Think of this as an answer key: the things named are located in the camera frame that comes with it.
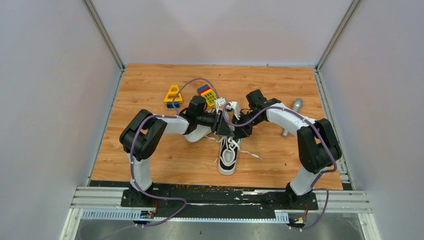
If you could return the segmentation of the black white sneaker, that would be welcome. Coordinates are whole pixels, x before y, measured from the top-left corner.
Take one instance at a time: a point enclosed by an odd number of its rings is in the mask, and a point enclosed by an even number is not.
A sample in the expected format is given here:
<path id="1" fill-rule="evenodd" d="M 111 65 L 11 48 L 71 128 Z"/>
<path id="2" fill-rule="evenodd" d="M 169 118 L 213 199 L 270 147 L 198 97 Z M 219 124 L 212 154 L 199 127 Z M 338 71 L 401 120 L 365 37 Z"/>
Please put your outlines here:
<path id="1" fill-rule="evenodd" d="M 232 175 L 236 170 L 239 152 L 236 152 L 236 154 L 235 154 L 235 156 L 236 156 L 235 163 L 229 164 L 229 162 L 233 159 L 234 155 L 229 151 L 224 151 L 224 150 L 227 149 L 227 147 L 228 146 L 227 146 L 226 143 L 224 143 L 224 144 L 220 143 L 220 153 L 219 153 L 219 158 L 218 158 L 218 170 L 223 175 Z"/>

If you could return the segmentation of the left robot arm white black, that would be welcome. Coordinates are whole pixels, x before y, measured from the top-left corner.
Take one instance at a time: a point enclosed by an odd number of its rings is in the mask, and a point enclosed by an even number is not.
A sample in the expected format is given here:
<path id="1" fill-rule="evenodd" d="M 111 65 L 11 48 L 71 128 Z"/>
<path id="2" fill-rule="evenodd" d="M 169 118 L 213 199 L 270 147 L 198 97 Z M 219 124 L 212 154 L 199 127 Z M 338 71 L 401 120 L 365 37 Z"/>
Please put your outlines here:
<path id="1" fill-rule="evenodd" d="M 206 99 L 196 95 L 179 115 L 153 114 L 142 109 L 121 133 L 119 141 L 130 163 L 130 184 L 137 189 L 133 198 L 140 206 L 149 206 L 153 201 L 153 193 L 148 189 L 153 183 L 150 157 L 163 135 L 183 135 L 189 143 L 197 142 L 210 133 L 234 136 L 224 120 L 223 111 L 207 111 L 206 106 Z"/>

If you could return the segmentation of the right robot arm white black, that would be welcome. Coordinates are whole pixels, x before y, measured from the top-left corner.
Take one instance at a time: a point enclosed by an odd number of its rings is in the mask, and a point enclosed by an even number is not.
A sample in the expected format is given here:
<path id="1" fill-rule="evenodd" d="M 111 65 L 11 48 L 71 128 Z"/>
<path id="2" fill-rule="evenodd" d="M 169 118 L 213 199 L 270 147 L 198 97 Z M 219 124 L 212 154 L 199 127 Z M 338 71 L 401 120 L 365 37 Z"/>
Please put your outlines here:
<path id="1" fill-rule="evenodd" d="M 285 201 L 290 208 L 298 209 L 321 176 L 337 170 L 336 162 L 342 157 L 342 150 L 332 124 L 326 118 L 315 120 L 304 116 L 276 98 L 266 99 L 259 89 L 247 94 L 246 99 L 248 113 L 242 113 L 235 101 L 225 105 L 228 112 L 233 112 L 228 123 L 234 126 L 237 139 L 249 137 L 253 127 L 263 121 L 282 127 L 297 139 L 301 167 L 286 185 Z"/>

